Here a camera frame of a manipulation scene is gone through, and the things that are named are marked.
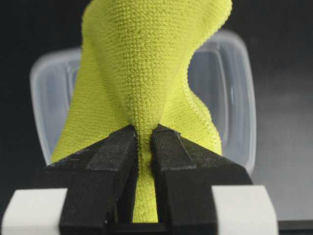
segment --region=white foam pad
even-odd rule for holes
[[[2,235],[58,235],[67,188],[16,190],[4,213]]]
[[[264,186],[212,186],[219,235],[277,235],[274,207]]]

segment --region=transparent plastic container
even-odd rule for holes
[[[79,48],[41,57],[30,75],[33,109],[45,162],[64,126],[79,69]],[[223,147],[223,155],[249,174],[255,163],[256,116],[252,75],[244,42],[220,30],[194,54],[188,82],[208,106]]]

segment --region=yellow microfiber cloth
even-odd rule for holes
[[[191,92],[195,50],[228,18],[231,0],[94,0],[57,161],[128,124],[138,134],[134,222],[157,222],[150,137],[160,123],[222,153],[207,107]]]

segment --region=cloth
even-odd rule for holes
[[[134,222],[157,222],[149,146],[160,123],[222,153],[207,107],[188,87],[194,51],[231,11],[231,0],[94,0],[83,16],[81,67],[53,161],[128,124],[138,134]]]

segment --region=dark background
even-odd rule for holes
[[[13,0],[2,11],[0,212],[42,168],[29,73],[41,55],[81,44],[89,0]],[[280,218],[313,219],[313,1],[234,0],[224,28],[246,43],[256,113],[256,168]]]

